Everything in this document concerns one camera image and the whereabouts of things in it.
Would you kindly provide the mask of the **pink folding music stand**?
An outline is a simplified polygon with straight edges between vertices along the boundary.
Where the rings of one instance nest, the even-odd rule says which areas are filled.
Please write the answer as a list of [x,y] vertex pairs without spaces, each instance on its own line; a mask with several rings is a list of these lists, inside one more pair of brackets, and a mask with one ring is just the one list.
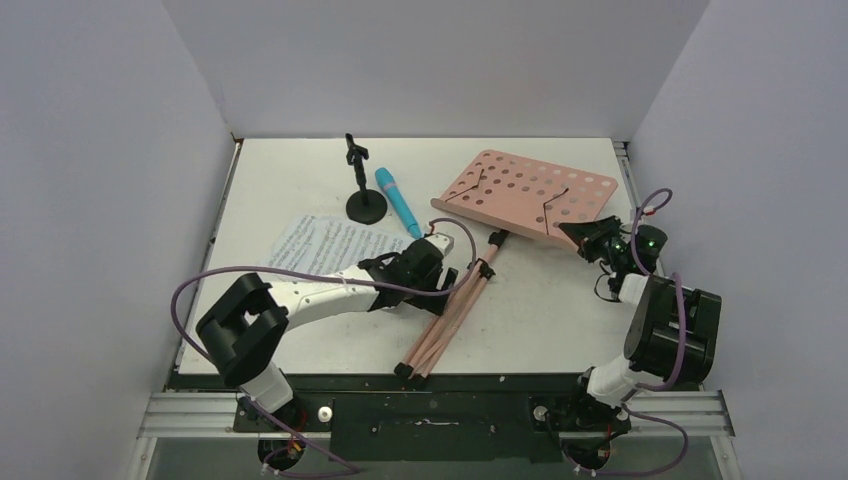
[[425,380],[447,350],[485,287],[494,277],[492,262],[511,234],[576,250],[562,232],[566,223],[599,217],[618,187],[599,173],[483,150],[430,205],[494,229],[482,258],[468,268],[469,280],[449,296],[445,312],[433,318],[395,367],[413,382]]

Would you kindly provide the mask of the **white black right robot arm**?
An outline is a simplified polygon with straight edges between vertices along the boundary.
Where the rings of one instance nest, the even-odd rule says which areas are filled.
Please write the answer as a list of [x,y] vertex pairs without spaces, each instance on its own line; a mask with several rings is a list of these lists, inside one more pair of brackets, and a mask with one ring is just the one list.
[[612,423],[642,391],[702,382],[714,362],[722,299],[658,274],[667,235],[651,225],[625,229],[616,216],[558,228],[581,258],[600,265],[606,301],[635,309],[622,354],[587,370],[567,398],[568,421],[580,429]]

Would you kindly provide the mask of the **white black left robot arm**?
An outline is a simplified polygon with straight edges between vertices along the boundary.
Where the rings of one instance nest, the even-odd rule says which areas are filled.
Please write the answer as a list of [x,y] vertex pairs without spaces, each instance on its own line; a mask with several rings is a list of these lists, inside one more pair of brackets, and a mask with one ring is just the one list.
[[358,262],[326,282],[266,281],[240,276],[195,326],[223,383],[239,387],[259,405],[259,416],[282,431],[299,405],[272,358],[283,334],[340,314],[371,312],[408,303],[443,312],[457,273],[443,261],[453,248],[444,234],[413,241],[403,252]]

